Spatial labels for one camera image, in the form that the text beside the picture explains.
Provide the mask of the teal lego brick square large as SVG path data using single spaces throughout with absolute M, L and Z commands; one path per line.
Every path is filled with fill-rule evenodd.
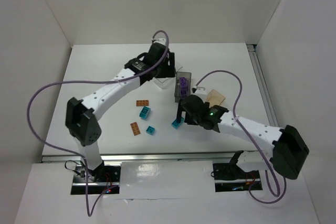
M 140 117 L 141 119 L 146 120 L 146 119 L 148 118 L 150 112 L 151 112 L 151 108 L 150 108 L 150 107 L 147 107 L 147 106 L 144 106 L 144 107 L 142 108 L 140 114 L 139 114 L 139 117 Z

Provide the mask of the purple lego brick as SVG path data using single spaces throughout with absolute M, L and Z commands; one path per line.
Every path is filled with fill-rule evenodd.
M 179 78 L 179 81 L 180 81 L 180 83 L 183 83 L 183 82 L 186 82 L 187 79 L 186 79 L 185 77 L 180 77 L 180 78 Z
M 189 86 L 188 81 L 180 83 L 180 86 L 181 86 L 182 89 L 187 89 L 188 86 Z

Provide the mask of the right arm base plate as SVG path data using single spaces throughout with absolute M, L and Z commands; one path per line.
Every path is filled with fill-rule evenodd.
M 214 163 L 211 177 L 214 179 L 217 193 L 249 191 L 250 186 L 251 190 L 263 188 L 259 171 L 244 172 L 230 163 Z

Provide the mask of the teal lego brick small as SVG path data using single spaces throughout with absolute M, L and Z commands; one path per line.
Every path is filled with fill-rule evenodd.
M 155 128 L 148 126 L 148 128 L 146 129 L 146 132 L 150 135 L 154 135 L 155 133 Z

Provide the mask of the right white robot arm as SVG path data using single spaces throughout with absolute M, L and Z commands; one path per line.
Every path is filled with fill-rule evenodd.
M 287 179 L 297 179 L 309 154 L 305 141 L 291 125 L 280 128 L 234 116 L 233 111 L 210 106 L 193 94 L 180 100 L 176 117 L 180 118 L 182 112 L 186 113 L 185 123 L 189 125 L 256 142 L 273 169 Z

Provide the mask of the teal lego brick long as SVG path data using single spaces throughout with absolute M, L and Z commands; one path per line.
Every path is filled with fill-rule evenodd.
M 178 129 L 182 124 L 184 123 L 184 118 L 181 118 L 179 121 L 177 119 L 175 119 L 173 122 L 172 122 L 172 126 L 175 128 L 175 129 Z

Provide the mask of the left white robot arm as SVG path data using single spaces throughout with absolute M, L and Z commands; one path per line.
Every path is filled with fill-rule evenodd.
M 99 120 L 115 103 L 129 92 L 153 78 L 172 78 L 176 74 L 175 53 L 165 45 L 154 42 L 149 51 L 129 60 L 124 68 L 97 91 L 81 100 L 67 102 L 65 126 L 76 139 L 82 163 L 91 176 L 104 171 L 104 162 L 98 148 L 102 130 Z

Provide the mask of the purple lego wedge piece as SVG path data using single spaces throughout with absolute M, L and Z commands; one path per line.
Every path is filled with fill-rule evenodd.
M 187 96 L 187 91 L 186 90 L 181 90 L 180 94 L 181 94 L 181 97 L 186 97 Z

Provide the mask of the orange lego brick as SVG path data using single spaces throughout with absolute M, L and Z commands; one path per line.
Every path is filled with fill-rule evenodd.
M 136 100 L 136 106 L 149 106 L 149 100 Z
M 140 128 L 139 128 L 137 122 L 131 123 L 130 126 L 131 126 L 131 130 L 132 130 L 134 136 L 137 136 L 137 135 L 141 134 L 141 131 L 140 131 Z

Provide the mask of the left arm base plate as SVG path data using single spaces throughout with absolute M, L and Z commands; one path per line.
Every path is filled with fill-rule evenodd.
M 70 168 L 74 176 L 71 185 L 71 195 L 84 195 L 86 186 L 86 173 L 85 169 L 76 165 L 74 168 Z M 106 194 L 116 195 L 120 192 L 120 175 L 121 166 L 120 165 L 108 165 L 105 167 L 105 171 L 102 175 L 98 177 L 88 177 L 88 194 L 89 195 L 99 195 L 104 190 L 109 189 Z

